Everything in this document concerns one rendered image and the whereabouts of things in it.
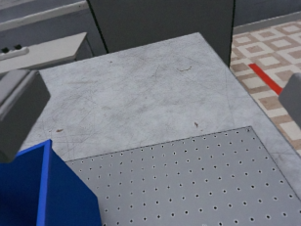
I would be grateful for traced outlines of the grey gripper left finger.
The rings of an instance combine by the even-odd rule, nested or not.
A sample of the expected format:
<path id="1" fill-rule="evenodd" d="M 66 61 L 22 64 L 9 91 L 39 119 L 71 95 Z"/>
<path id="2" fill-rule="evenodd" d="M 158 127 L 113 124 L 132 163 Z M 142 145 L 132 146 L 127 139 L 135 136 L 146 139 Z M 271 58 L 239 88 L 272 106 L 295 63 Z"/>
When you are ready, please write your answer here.
<path id="1" fill-rule="evenodd" d="M 40 70 L 14 69 L 0 82 L 0 162 L 12 163 L 52 99 Z"/>

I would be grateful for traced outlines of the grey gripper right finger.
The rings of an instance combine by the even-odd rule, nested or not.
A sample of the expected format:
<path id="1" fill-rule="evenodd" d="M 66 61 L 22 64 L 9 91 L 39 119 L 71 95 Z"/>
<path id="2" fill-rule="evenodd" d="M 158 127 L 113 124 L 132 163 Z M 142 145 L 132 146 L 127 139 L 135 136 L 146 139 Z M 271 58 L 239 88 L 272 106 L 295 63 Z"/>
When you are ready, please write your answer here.
<path id="1" fill-rule="evenodd" d="M 301 73 L 294 72 L 289 76 L 277 100 L 301 132 Z"/>

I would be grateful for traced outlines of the grey perforated base plate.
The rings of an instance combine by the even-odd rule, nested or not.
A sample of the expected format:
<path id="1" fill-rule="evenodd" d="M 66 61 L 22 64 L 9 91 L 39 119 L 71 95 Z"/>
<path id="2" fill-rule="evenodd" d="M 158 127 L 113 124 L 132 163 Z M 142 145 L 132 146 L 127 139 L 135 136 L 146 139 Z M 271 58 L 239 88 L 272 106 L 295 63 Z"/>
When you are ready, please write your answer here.
<path id="1" fill-rule="evenodd" d="M 102 226 L 301 226 L 301 198 L 252 125 L 65 162 Z"/>

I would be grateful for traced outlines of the blue bin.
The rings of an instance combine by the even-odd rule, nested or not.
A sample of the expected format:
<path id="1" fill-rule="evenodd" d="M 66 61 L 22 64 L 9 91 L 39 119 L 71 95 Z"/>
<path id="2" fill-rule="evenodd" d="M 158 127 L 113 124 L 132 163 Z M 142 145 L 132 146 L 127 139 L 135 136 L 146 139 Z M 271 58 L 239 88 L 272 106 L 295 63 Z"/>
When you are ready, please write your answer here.
<path id="1" fill-rule="evenodd" d="M 0 226 L 102 226 L 98 197 L 48 139 L 0 162 Z"/>

